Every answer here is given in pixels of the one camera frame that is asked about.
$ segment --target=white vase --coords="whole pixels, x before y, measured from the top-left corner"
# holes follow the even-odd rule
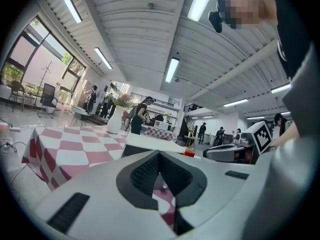
[[[118,134],[121,129],[121,113],[123,111],[122,106],[116,106],[113,115],[109,119],[106,125],[106,131],[111,134]]]

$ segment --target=coat rack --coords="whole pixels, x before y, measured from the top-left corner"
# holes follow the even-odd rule
[[[40,85],[39,85],[38,91],[37,91],[37,93],[36,93],[36,96],[35,96],[35,100],[34,100],[34,104],[33,104],[33,106],[36,106],[36,103],[37,103],[37,97],[38,97],[38,94],[39,94],[39,91],[40,91],[40,87],[42,86],[42,82],[43,82],[43,80],[44,80],[44,78],[45,78],[46,73],[47,73],[47,72],[49,72],[49,74],[51,74],[51,72],[50,72],[50,70],[49,70],[49,67],[50,67],[51,63],[52,63],[52,60],[50,61],[50,63],[49,63],[49,65],[48,65],[48,66],[41,68],[42,70],[45,70],[45,71],[44,71],[43,77],[41,78],[41,82],[40,82]]]

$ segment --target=fluorescent light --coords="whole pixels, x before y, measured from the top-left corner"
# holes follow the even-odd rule
[[[289,84],[286,84],[286,85],[277,87],[277,88],[275,88],[275,89],[272,89],[271,92],[272,92],[273,94],[275,94],[275,93],[277,93],[277,92],[281,92],[281,91],[283,91],[283,90],[289,89],[290,87],[291,87],[291,84],[289,83]]]
[[[175,74],[175,71],[177,69],[177,66],[179,64],[179,59],[178,58],[172,58],[171,59],[171,62],[170,62],[170,66],[169,66],[169,69],[168,69],[168,73],[166,73],[166,78],[165,78],[165,81],[167,83],[170,83],[171,82],[171,79],[172,77],[174,76]]]
[[[264,116],[257,116],[257,117],[248,117],[248,120],[254,120],[254,119],[264,119]]]
[[[232,103],[225,104],[223,106],[224,107],[230,107],[230,106],[241,104],[241,103],[244,103],[244,102],[248,102],[248,100],[245,98],[245,99],[242,99],[242,100],[238,100],[238,101],[235,101],[235,102],[232,102]]]
[[[193,0],[188,12],[188,19],[198,22],[209,0]]]
[[[106,57],[102,54],[99,48],[94,48],[95,52],[99,55],[100,59],[104,62],[104,64],[108,67],[108,69],[112,70],[112,66],[107,61]]]
[[[76,10],[76,7],[74,5],[74,3],[71,0],[64,0],[66,6],[68,7],[70,13],[72,14],[74,20],[76,23],[80,23],[82,22],[82,19],[78,13],[78,11]]]

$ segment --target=office chair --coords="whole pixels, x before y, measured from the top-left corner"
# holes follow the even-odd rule
[[[49,115],[52,119],[54,118],[53,115],[51,115],[49,112],[46,112],[43,110],[43,106],[47,106],[50,108],[56,108],[58,100],[55,98],[55,87],[45,83],[43,87],[43,93],[40,99],[40,103],[42,104],[40,112],[37,113],[37,115],[41,118],[42,115]]]

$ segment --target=red object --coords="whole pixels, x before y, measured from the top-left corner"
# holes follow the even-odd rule
[[[190,151],[188,149],[186,151],[184,151],[184,155],[188,156],[188,157],[192,157],[193,158],[195,156],[195,154],[196,154],[195,152],[192,152],[192,151]]]

